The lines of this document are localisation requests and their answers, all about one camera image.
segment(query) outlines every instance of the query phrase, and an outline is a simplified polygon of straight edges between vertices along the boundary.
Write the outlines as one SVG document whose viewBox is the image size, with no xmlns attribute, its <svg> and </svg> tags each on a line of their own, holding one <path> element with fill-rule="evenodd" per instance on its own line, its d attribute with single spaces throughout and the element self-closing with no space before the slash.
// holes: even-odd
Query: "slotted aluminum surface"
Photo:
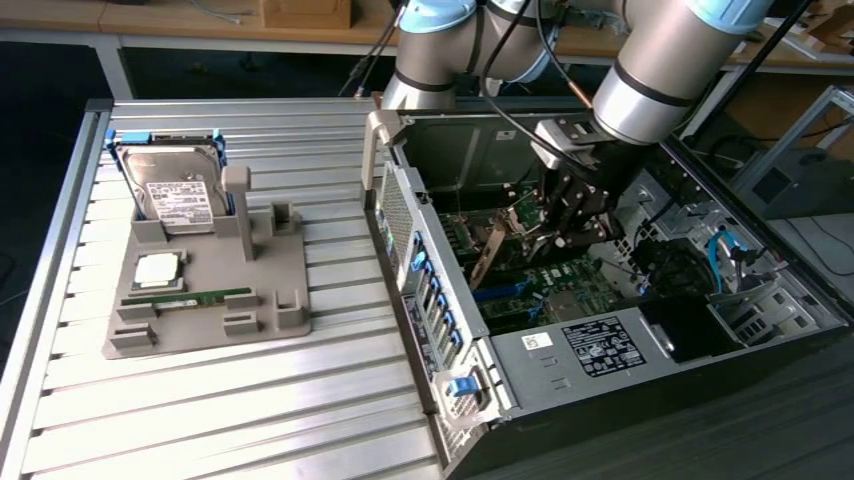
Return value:
<svg viewBox="0 0 854 480">
<path fill-rule="evenodd" d="M 26 451 L 34 479 L 441 477 L 358 200 L 370 109 L 350 99 L 116 105 L 120 134 L 219 128 L 230 164 L 253 169 L 250 204 L 295 202 L 314 332 L 103 359 L 132 212 L 103 155 Z"/>
</svg>

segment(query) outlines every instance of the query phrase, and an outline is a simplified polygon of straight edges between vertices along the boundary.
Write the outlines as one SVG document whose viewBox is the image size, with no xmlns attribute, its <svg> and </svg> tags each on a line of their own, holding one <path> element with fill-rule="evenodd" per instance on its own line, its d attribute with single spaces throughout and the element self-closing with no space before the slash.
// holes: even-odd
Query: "hard drive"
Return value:
<svg viewBox="0 0 854 480">
<path fill-rule="evenodd" d="M 107 148 L 131 188 L 142 220 L 160 220 L 171 234 L 214 231 L 214 217 L 231 215 L 222 186 L 226 143 L 219 132 L 204 137 L 131 132 Z"/>
</svg>

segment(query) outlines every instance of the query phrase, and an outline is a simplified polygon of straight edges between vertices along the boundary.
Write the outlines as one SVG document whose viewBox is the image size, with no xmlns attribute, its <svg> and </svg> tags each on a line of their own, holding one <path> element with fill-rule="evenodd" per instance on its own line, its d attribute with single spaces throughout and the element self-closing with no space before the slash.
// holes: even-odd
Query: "metal frame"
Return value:
<svg viewBox="0 0 854 480">
<path fill-rule="evenodd" d="M 756 185 L 756 183 L 769 173 L 782 155 L 792 151 L 801 137 L 809 133 L 816 122 L 820 122 L 828 110 L 834 107 L 840 107 L 850 115 L 854 115 L 854 90 L 832 85 L 828 87 L 822 95 L 816 100 L 816 103 L 804 112 L 804 115 L 794 123 L 784 137 L 774 144 L 774 147 L 769 152 L 758 159 L 752 161 L 748 166 L 740 171 L 738 175 L 733 179 L 733 188 L 742 195 Z M 817 147 L 822 149 L 830 148 L 833 144 L 840 141 L 845 134 L 852 130 L 852 122 L 842 125 L 836 130 L 830 131 L 828 135 L 820 141 Z"/>
<path fill-rule="evenodd" d="M 0 383 L 0 403 L 6 406 L 0 438 L 3 478 L 6 472 L 20 471 L 24 461 L 42 393 L 40 382 L 31 380 L 44 376 L 51 357 L 111 107 L 107 102 L 90 102 L 87 106 Z"/>
</svg>

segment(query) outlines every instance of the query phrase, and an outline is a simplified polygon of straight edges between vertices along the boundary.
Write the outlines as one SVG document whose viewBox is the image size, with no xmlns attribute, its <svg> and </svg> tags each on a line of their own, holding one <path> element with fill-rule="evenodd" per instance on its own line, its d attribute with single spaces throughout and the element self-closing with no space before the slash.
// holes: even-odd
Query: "aluminum table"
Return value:
<svg viewBox="0 0 854 480">
<path fill-rule="evenodd" d="M 371 108 L 353 99 L 91 103 L 0 386 L 3 479 L 441 477 L 359 204 Z M 250 204 L 295 203 L 309 336 L 104 360 L 134 209 L 102 149 L 108 127 L 219 128 L 230 164 L 253 169 Z"/>
</svg>

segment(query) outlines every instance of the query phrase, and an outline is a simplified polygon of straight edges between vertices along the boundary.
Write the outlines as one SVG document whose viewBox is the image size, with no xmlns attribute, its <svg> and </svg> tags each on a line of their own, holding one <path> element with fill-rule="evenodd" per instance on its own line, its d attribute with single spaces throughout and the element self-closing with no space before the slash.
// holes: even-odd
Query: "desk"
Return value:
<svg viewBox="0 0 854 480">
<path fill-rule="evenodd" d="M 258 11 L 258 0 L 206 0 L 214 9 Z M 172 48 L 251 52 L 363 55 L 379 37 L 391 15 L 387 0 L 354 0 L 354 25 L 347 30 L 265 28 L 261 16 L 235 25 L 206 15 L 186 0 L 152 0 L 146 6 L 116 5 L 104 0 L 0 0 L 0 40 L 87 45 L 98 57 L 116 99 L 134 98 L 122 61 L 122 48 Z M 766 38 L 773 29 L 762 25 Z M 566 27 L 555 51 L 561 61 L 578 65 L 610 65 L 623 45 L 610 29 Z M 397 55 L 393 37 L 383 55 Z M 761 48 L 749 44 L 734 54 L 726 72 L 700 107 L 685 135 L 694 133 L 718 101 L 733 87 Z M 761 72 L 808 75 L 852 75 L 850 64 L 821 63 L 788 45 L 772 52 Z"/>
<path fill-rule="evenodd" d="M 359 203 L 373 108 L 345 98 L 135 101 L 87 111 L 0 383 L 4 479 L 441 479 Z M 293 202 L 310 335 L 104 360 L 134 212 L 100 148 L 108 127 L 219 128 L 230 163 L 253 169 L 250 204 Z"/>
</svg>

